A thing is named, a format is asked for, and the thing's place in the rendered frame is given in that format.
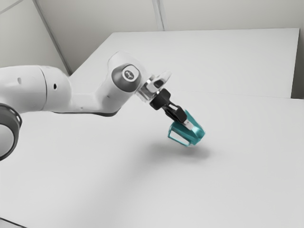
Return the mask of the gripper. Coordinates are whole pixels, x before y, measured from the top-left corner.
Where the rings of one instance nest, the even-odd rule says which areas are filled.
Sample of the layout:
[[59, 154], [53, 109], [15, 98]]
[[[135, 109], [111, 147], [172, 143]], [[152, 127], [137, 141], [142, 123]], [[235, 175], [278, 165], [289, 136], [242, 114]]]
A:
[[187, 119], [185, 111], [179, 106], [170, 101], [171, 94], [167, 89], [162, 89], [150, 102], [150, 106], [159, 110], [162, 108], [165, 114], [173, 121], [179, 122], [188, 130], [192, 130], [193, 124]]

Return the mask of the teal faceted mug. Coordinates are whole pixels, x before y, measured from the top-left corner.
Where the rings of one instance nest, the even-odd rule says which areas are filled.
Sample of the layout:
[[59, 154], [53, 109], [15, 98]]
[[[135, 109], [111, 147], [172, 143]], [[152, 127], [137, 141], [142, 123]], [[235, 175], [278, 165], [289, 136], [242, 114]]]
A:
[[184, 112], [187, 117], [186, 121], [183, 123], [174, 121], [169, 127], [168, 138], [189, 147], [199, 143], [206, 131], [186, 109], [184, 109]]

